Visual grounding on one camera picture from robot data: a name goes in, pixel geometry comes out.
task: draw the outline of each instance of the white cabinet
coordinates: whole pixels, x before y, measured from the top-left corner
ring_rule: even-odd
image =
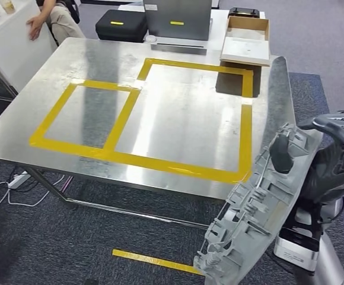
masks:
[[[0,6],[0,71],[19,92],[57,46],[46,24],[37,40],[30,40],[26,22],[40,13],[35,0],[12,1],[14,14],[7,15]]]

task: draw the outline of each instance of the person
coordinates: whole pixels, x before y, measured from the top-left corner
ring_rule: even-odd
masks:
[[[41,12],[27,21],[31,26],[30,39],[37,39],[44,23],[51,28],[54,37],[60,45],[67,37],[85,38],[82,31],[61,0],[36,0]]]

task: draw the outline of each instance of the power strip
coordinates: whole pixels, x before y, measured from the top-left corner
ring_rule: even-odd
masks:
[[[14,179],[8,184],[8,187],[10,189],[17,189],[30,177],[31,175],[27,174],[26,171],[23,171],[21,174],[14,177]]]

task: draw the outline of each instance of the yellow tape rectangle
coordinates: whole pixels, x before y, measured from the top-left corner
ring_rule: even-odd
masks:
[[[146,262],[146,263],[155,264],[155,265],[158,265],[158,266],[162,266],[162,267],[167,267],[167,268],[172,268],[172,269],[176,269],[176,270],[186,271],[186,272],[189,272],[189,273],[202,275],[200,271],[194,268],[193,266],[180,264],[180,263],[172,262],[172,261],[167,261],[167,260],[163,260],[163,259],[159,259],[159,258],[154,258],[154,257],[140,255],[140,254],[133,254],[131,252],[120,251],[118,249],[113,249],[112,255],[114,255],[115,257],[128,258],[128,259]]]
[[[170,21],[171,25],[183,26],[183,22]]]
[[[219,73],[242,75],[242,97],[253,97],[253,71],[232,68],[228,66],[215,66],[207,64],[197,64],[192,62],[170,61],[165,59],[145,59],[142,69],[137,76],[139,81],[145,81],[153,64],[167,65],[170,67],[191,68],[204,71],[214,71]],[[123,106],[121,113],[115,121],[112,129],[108,135],[103,148],[89,147],[85,145],[72,144],[69,142],[52,140],[45,138],[47,130],[56,119],[60,111],[68,101],[76,86],[88,88],[98,88],[103,90],[116,90],[128,92],[129,95]],[[107,162],[121,163],[148,169],[154,169],[162,172],[186,175],[211,181],[225,183],[235,183],[247,180],[252,164],[252,102],[251,104],[242,104],[241,112],[241,131],[238,171],[232,172],[227,170],[212,169],[208,167],[197,166],[192,164],[178,163],[152,157],[137,156],[130,153],[119,153],[115,151],[115,146],[125,129],[127,121],[135,106],[140,94],[140,89],[129,85],[121,85],[105,81],[94,80],[73,80],[60,99],[30,138],[30,145],[40,147],[61,153],[72,154],[75,156],[88,157]]]

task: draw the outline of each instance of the white desk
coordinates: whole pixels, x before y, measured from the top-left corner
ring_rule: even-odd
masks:
[[[102,2],[112,2],[112,5],[115,5],[115,2],[128,2],[133,3],[136,2],[136,0],[100,0]],[[218,8],[219,5],[219,0],[211,0],[211,8]]]
[[[121,5],[118,10],[144,12],[144,7],[134,5]],[[213,22],[211,24],[211,28],[209,33],[209,39],[207,42],[201,40],[187,40],[163,37],[163,44],[203,46],[204,48],[209,50],[222,50],[223,40],[226,32],[228,15],[229,10],[212,9],[210,18],[213,20]],[[260,17],[265,18],[265,13],[260,12]]]
[[[20,91],[57,46],[46,24],[37,40],[30,40],[26,22],[40,13],[35,0],[12,1],[14,14],[7,15],[0,6],[0,73]]]

